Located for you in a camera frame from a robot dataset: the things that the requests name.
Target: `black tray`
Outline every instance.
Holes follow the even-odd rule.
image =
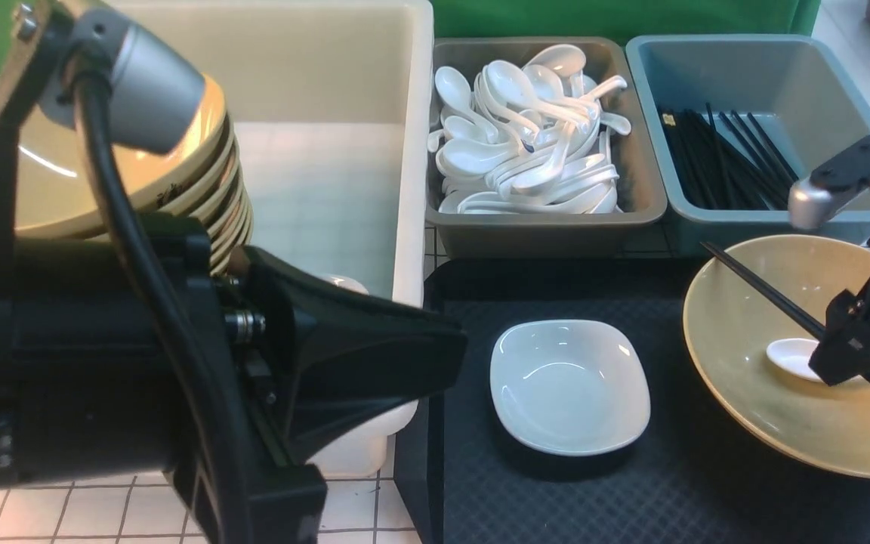
[[[704,261],[452,261],[426,305],[470,338],[458,383],[398,434],[396,484],[426,544],[870,543],[870,481],[808,467],[716,403],[683,343],[683,294]],[[572,460],[498,423],[491,349],[514,324],[610,323],[636,348],[652,399],[643,436]]]

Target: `bolt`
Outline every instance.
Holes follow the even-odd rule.
[[[15,6],[13,10],[13,22],[18,22],[22,20],[22,17],[28,17],[32,14],[32,6],[27,3],[21,3],[18,6]]]
[[[38,27],[39,22],[35,20],[33,14],[21,14],[20,17],[18,17],[18,20],[15,20],[13,36],[14,38],[17,38],[17,40],[28,42],[29,40],[32,40]]]

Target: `gray plastic tray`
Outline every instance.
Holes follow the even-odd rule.
[[[450,258],[553,258],[611,255],[625,235],[649,226],[666,211],[666,193],[622,49],[602,38],[487,38],[436,40],[434,68],[453,66],[469,79],[493,60],[522,66],[549,45],[574,44],[586,52],[585,72],[597,82],[618,73],[629,88],[603,102],[631,120],[633,131],[615,137],[619,206],[626,213],[600,215],[450,215],[438,212],[442,175],[428,163],[425,219],[438,227]],[[442,104],[432,93],[432,128]]]
[[[832,52],[802,36],[643,36],[626,45],[656,161],[676,214],[674,251],[703,252],[793,231],[785,211],[705,210],[687,201],[657,108],[753,113],[798,176],[870,134],[870,108]],[[853,243],[870,234],[870,193],[817,232]]]

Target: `chopsticks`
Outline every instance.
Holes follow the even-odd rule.
[[[787,317],[790,317],[798,325],[801,325],[801,328],[808,331],[808,334],[811,334],[812,337],[817,338],[818,341],[821,341],[822,338],[825,337],[825,325],[819,323],[819,321],[815,320],[811,314],[808,314],[805,310],[802,310],[801,307],[798,307],[797,304],[791,302],[791,300],[784,296],[779,290],[774,289],[770,283],[764,282],[760,276],[740,263],[738,259],[731,257],[728,252],[723,251],[721,248],[716,247],[716,245],[711,244],[710,242],[702,242],[702,245],[707,249],[707,251],[711,252],[711,255],[720,261],[722,265],[727,266],[732,270],[732,272],[740,276],[740,279],[747,282],[747,285],[752,286],[752,288],[757,290],[760,295],[767,300],[770,300],[771,304],[777,306],[778,310],[784,312]],[[868,383],[870,383],[870,374],[863,375],[861,378],[864,378]]]

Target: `green backdrop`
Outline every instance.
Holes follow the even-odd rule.
[[[439,38],[811,34],[821,0],[432,0]],[[0,0],[0,66],[17,0]]]

